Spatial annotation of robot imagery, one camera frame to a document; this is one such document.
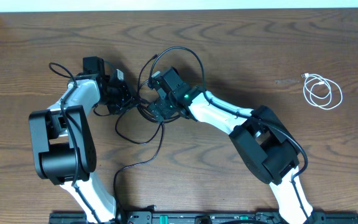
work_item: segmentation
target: wooden table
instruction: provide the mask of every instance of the wooden table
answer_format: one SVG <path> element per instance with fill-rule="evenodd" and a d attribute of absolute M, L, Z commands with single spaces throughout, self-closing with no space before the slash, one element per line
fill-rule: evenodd
<path fill-rule="evenodd" d="M 308 154 L 301 181 L 315 209 L 358 212 L 358 9 L 18 13 L 0 14 L 0 223 L 46 223 L 52 211 L 80 210 L 34 170 L 28 116 L 57 101 L 67 84 L 48 63 L 78 73 L 83 57 L 97 55 L 135 85 L 143 64 L 173 45 L 201 57 L 215 95 L 274 110 Z M 190 85 L 201 83 L 189 53 L 169 53 L 156 69 L 171 65 Z M 300 77 L 305 72 L 338 82 L 343 103 L 331 111 L 308 105 Z M 118 168 L 148 159 L 158 145 L 121 139 L 114 132 L 116 119 L 88 116 L 97 171 L 110 193 Z M 119 128 L 143 140 L 156 125 L 131 111 Z M 153 163 L 120 174 L 118 195 L 126 208 L 278 208 L 226 134 L 184 119 L 167 124 L 166 131 Z"/>

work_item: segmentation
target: white wall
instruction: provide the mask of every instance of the white wall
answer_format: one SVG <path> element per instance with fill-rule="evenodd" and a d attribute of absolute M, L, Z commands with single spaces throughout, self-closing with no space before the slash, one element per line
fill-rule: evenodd
<path fill-rule="evenodd" d="M 0 0 L 0 12 L 358 7 L 358 0 Z"/>

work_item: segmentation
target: wood grain surface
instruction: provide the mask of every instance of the wood grain surface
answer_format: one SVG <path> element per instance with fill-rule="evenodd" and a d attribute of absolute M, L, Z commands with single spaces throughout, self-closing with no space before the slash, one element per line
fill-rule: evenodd
<path fill-rule="evenodd" d="M 48 63 L 78 73 L 83 57 L 97 55 L 134 85 L 143 64 L 173 45 L 200 56 L 207 88 L 216 96 L 274 110 L 308 154 L 301 182 L 315 209 L 358 212 L 358 9 L 18 13 L 0 14 L 0 223 L 47 223 L 52 211 L 80 210 L 34 170 L 28 116 L 57 101 L 67 84 Z M 201 83 L 189 53 L 171 52 L 156 69 L 171 65 L 191 85 Z M 342 105 L 331 111 L 308 105 L 300 77 L 305 72 L 338 82 Z M 111 194 L 115 171 L 148 159 L 158 145 L 121 139 L 114 132 L 116 119 L 88 116 L 97 171 Z M 131 111 L 119 128 L 143 140 L 157 127 Z M 226 134 L 184 119 L 167 124 L 166 131 L 153 163 L 120 174 L 118 195 L 126 208 L 278 208 Z"/>

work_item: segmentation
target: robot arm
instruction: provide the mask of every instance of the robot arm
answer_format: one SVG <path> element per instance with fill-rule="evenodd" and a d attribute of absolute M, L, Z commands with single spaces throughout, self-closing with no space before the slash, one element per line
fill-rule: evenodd
<path fill-rule="evenodd" d="M 104 61 L 97 57 L 83 59 L 83 73 L 70 80 L 67 91 L 47 110 L 34 111 L 29 117 L 35 170 L 42 179 L 49 179 L 69 192 L 80 204 L 90 223 L 104 223 L 117 217 L 116 201 L 109 195 L 98 177 L 96 151 L 86 120 L 92 107 L 104 104 L 111 114 L 125 110 L 123 102 L 132 93 L 121 71 L 113 76 L 104 74 Z M 69 124 L 63 119 L 61 104 Z M 79 155 L 75 154 L 71 126 Z M 68 136 L 68 142 L 50 144 L 49 140 Z M 74 181 L 76 166 L 78 180 Z"/>
<path fill-rule="evenodd" d="M 184 118 L 209 123 L 228 134 L 248 169 L 256 178 L 269 184 L 279 204 L 280 215 L 291 224 L 306 221 L 291 183 L 292 175 L 298 171 L 297 155 L 300 152 L 277 130 L 255 122 L 254 119 L 239 116 L 269 121 L 286 130 L 271 109 L 265 106 L 257 110 L 240 108 L 216 98 L 210 91 L 206 91 L 204 95 L 202 88 L 191 88 L 183 82 L 174 68 L 153 75 L 149 86 L 155 88 L 160 96 L 149 105 L 149 110 L 158 121 L 168 119 L 178 112 Z M 205 96 L 219 108 L 209 103 Z M 306 200 L 299 177 L 295 177 L 294 181 L 309 217 L 313 208 Z"/>

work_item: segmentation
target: coiled white cable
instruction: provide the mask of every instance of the coiled white cable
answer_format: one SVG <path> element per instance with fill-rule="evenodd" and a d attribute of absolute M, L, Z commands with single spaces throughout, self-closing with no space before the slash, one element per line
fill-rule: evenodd
<path fill-rule="evenodd" d="M 305 99 L 306 101 L 311 105 L 311 106 L 316 106 L 318 108 L 321 108 L 323 110 L 331 110 L 337 106 L 339 106 L 341 103 L 342 103 L 342 99 L 343 99 L 343 96 L 342 96 L 342 90 L 341 90 L 341 87 L 339 87 L 339 85 L 332 81 L 332 80 L 329 80 L 327 78 L 323 78 L 321 75 L 317 75 L 317 74 L 309 74 L 309 73 L 305 73 L 305 74 L 302 74 L 302 78 L 305 78 L 305 84 L 303 85 L 303 96 L 305 96 Z M 316 83 L 314 83 L 311 88 L 309 89 L 308 88 L 308 84 L 310 82 L 313 82 L 313 81 L 318 81 Z M 332 90 L 331 90 L 331 85 L 329 83 L 333 83 L 335 84 L 337 87 L 338 87 L 338 90 L 341 94 L 341 100 L 339 101 L 338 104 L 336 104 L 335 106 L 332 106 L 330 108 L 328 108 L 327 106 L 329 104 L 331 104 L 331 100 L 333 98 L 333 94 L 332 94 Z M 328 88 L 328 93 L 327 95 L 321 97 L 321 96 L 317 96 L 313 93 L 313 88 L 316 86 L 316 85 L 326 85 L 326 87 Z M 316 97 L 317 99 L 320 99 L 320 100 L 323 100 L 323 99 L 326 99 L 327 97 L 329 97 L 329 101 L 328 103 L 326 104 L 322 104 L 322 105 L 319 105 L 317 103 L 315 103 L 313 101 L 313 97 Z"/>

